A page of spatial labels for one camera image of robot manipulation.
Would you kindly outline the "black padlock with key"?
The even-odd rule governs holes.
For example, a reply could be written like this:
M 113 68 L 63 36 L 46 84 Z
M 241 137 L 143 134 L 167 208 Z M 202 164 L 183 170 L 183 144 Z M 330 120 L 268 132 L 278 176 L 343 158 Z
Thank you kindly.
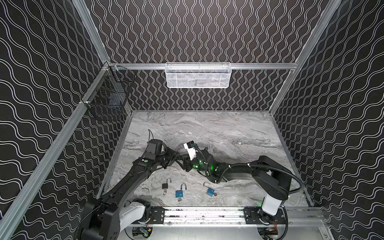
M 172 182 L 171 178 L 167 178 L 166 182 L 162 184 L 162 189 L 163 189 L 163 195 L 165 196 L 167 194 L 168 188 L 169 188 L 169 183 Z

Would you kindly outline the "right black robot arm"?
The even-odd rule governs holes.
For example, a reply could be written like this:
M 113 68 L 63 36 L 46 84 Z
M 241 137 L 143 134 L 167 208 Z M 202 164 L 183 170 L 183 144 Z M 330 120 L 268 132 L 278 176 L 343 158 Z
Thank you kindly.
M 219 184 L 223 180 L 254 180 L 266 192 L 261 215 L 275 216 L 291 194 L 304 188 L 302 180 L 289 169 L 267 156 L 259 156 L 250 163 L 228 164 L 218 162 L 207 149 L 201 150 L 196 144 L 187 146 L 187 155 L 182 155 L 182 168 L 202 173 L 209 182 Z

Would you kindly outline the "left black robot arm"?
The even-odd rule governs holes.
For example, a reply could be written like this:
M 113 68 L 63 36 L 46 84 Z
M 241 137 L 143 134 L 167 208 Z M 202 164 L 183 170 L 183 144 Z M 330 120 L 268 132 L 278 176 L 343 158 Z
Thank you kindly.
M 166 169 L 179 156 L 178 151 L 167 147 L 163 141 L 149 140 L 143 155 L 133 161 L 126 176 L 106 194 L 98 199 L 91 198 L 85 204 L 75 239 L 117 240 L 120 232 L 130 225 L 124 220 L 123 212 L 141 212 L 133 216 L 131 222 L 149 220 L 150 204 L 140 200 L 125 206 L 127 199 L 158 167 Z

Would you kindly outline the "blue padlock middle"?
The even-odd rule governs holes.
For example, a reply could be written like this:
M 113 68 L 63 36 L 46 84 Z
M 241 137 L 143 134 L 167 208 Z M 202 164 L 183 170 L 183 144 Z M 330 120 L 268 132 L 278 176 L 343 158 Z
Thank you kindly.
M 176 198 L 178 199 L 178 203 L 180 204 L 182 202 L 184 192 L 183 190 L 187 190 L 187 185 L 186 184 L 181 184 L 181 187 L 179 190 L 176 190 Z

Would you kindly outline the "blue padlock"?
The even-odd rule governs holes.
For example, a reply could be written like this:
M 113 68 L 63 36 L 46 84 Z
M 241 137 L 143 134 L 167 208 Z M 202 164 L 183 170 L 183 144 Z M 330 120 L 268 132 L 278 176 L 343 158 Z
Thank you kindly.
M 179 190 L 176 190 L 176 198 L 178 199 L 178 203 L 180 204 L 182 202 L 184 192 L 183 190 L 187 190 L 187 185 L 186 184 L 181 184 L 181 187 Z
M 203 183 L 203 186 L 207 189 L 207 192 L 206 192 L 206 194 L 207 195 L 209 195 L 209 196 L 211 196 L 211 197 L 216 197 L 217 195 L 218 195 L 218 193 L 214 190 L 214 189 L 212 189 L 211 187 L 210 187 L 210 183 L 208 183 L 208 182 L 204 182 Z

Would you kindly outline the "blue padlock right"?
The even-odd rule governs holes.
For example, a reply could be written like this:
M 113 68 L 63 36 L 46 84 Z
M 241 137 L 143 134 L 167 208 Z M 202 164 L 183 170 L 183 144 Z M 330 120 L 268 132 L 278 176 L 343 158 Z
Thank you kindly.
M 217 195 L 218 195 L 218 193 L 214 190 L 214 189 L 212 189 L 211 187 L 210 187 L 210 183 L 208 183 L 208 182 L 204 182 L 203 183 L 203 186 L 207 189 L 207 192 L 206 192 L 206 194 L 207 195 L 209 195 L 209 196 L 211 196 L 211 197 L 216 197 Z

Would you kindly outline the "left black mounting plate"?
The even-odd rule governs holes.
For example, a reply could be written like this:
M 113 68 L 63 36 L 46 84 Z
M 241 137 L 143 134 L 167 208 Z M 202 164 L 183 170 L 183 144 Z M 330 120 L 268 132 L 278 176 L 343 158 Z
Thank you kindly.
M 151 207 L 149 224 L 162 225 L 164 223 L 165 211 L 162 207 Z

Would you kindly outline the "black mounting plate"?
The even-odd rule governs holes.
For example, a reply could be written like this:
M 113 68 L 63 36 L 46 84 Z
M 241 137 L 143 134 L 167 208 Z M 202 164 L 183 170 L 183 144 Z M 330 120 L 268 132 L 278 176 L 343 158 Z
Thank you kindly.
M 164 223 L 165 211 L 162 207 L 151 207 L 149 224 L 162 225 Z
M 286 215 L 282 209 L 278 209 L 275 216 L 264 213 L 261 207 L 248 207 L 243 209 L 247 225 L 284 225 L 287 223 Z

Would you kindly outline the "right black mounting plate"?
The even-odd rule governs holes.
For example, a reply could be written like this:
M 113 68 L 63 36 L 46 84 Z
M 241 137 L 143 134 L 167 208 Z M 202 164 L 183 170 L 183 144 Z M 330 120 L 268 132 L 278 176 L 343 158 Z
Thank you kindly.
M 284 225 L 287 223 L 286 215 L 282 209 L 278 209 L 275 216 L 264 213 L 261 207 L 248 207 L 243 209 L 247 225 Z

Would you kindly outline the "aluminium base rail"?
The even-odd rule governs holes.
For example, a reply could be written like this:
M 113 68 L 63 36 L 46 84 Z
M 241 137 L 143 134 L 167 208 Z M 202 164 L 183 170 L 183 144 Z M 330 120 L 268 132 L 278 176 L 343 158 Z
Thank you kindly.
M 160 227 L 280 227 L 284 225 L 247 225 L 243 209 L 248 207 L 162 207 L 165 211 L 164 223 Z M 324 214 L 318 208 L 285 208 L 288 225 L 294 227 L 320 227 L 325 223 Z M 131 222 L 141 212 L 123 212 L 124 220 L 136 227 L 150 225 L 149 220 Z

